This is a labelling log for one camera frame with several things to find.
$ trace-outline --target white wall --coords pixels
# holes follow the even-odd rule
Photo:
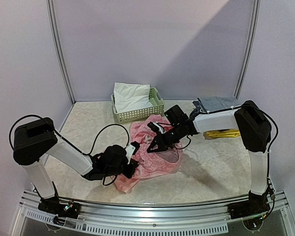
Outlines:
[[[254,100],[279,126],[270,174],[295,218],[295,0],[261,1],[240,100]]]
[[[166,99],[233,95],[253,3],[55,1],[76,100],[110,100],[114,82],[151,84]]]
[[[21,194],[30,188],[8,144],[11,125],[38,114],[59,127],[70,107],[46,2],[0,0],[0,236],[9,234]]]

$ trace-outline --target laundry basket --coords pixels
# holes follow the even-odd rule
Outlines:
[[[115,97],[112,95],[112,103],[113,103],[113,113],[115,116],[115,120],[118,123],[127,123],[136,120],[146,119],[150,115],[163,115],[164,114],[164,100],[160,97],[156,88],[151,87],[149,90],[149,102],[153,105],[153,107],[143,108],[139,110],[134,110],[130,112],[118,113],[115,108]]]

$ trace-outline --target robotic arm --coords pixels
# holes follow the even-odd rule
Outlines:
[[[41,197],[38,209],[59,217],[77,218],[80,205],[72,201],[68,205],[60,203],[56,187],[40,157],[49,154],[74,169],[83,178],[103,180],[105,185],[105,178],[109,176],[117,178],[117,175],[123,174],[127,178],[132,177],[138,162],[131,159],[131,156],[139,147],[137,142],[133,142],[126,148],[109,146],[103,153],[94,156],[84,154],[60,136],[50,118],[40,118],[15,129],[12,148],[14,160],[26,170]]]
[[[228,206],[232,218],[240,218],[269,211],[267,195],[274,198],[268,176],[268,153],[271,141],[271,124],[252,101],[242,106],[216,112],[193,114],[190,118],[178,105],[165,112],[173,127],[164,132],[157,123],[148,126],[156,132],[148,152],[166,151],[188,135],[196,135],[212,130],[239,129],[243,144],[248,149],[251,160],[251,187],[249,200]]]

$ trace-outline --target vertical metal post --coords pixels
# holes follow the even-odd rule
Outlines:
[[[66,68],[66,65],[64,62],[61,43],[60,43],[59,34],[58,34],[55,9],[54,9],[54,2],[53,2],[53,0],[46,0],[46,1],[47,1],[47,9],[48,9],[51,31],[52,31],[52,35],[53,35],[53,39],[54,39],[55,49],[56,49],[56,53],[57,53],[57,57],[58,57],[58,61],[59,61],[60,70],[62,73],[63,82],[64,82],[65,88],[67,90],[70,102],[72,104],[74,104],[75,98],[74,98],[71,82],[69,79],[68,71],[67,71],[67,68]]]
[[[248,63],[249,63],[249,58],[252,50],[252,45],[256,33],[256,26],[257,26],[257,19],[258,19],[258,14],[259,14],[259,7],[260,7],[260,0],[255,0],[254,2],[254,8],[251,16],[251,22],[250,22],[250,29],[249,29],[249,34],[248,34],[248,39],[247,39],[247,44],[246,44],[246,50],[245,50],[245,57],[243,64],[241,66],[240,70],[240,76],[238,83],[236,85],[235,91],[234,91],[234,96],[238,99],[240,90],[243,84],[243,80],[248,68]]]

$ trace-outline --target table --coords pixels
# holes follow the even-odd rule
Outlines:
[[[178,104],[188,115],[194,108],[192,101],[165,102],[165,110]],[[114,123],[111,102],[77,102],[61,134],[83,152],[89,152],[96,134],[110,123]],[[87,201],[179,204],[248,193],[250,159],[240,137],[206,140],[199,134],[191,138],[192,143],[184,150],[176,173],[140,181],[127,194],[118,191],[113,184],[102,186],[101,181],[88,181],[53,157],[48,158],[45,166],[60,196]],[[124,146],[126,142],[123,129],[112,126],[99,136],[93,154],[102,152],[109,145]]]

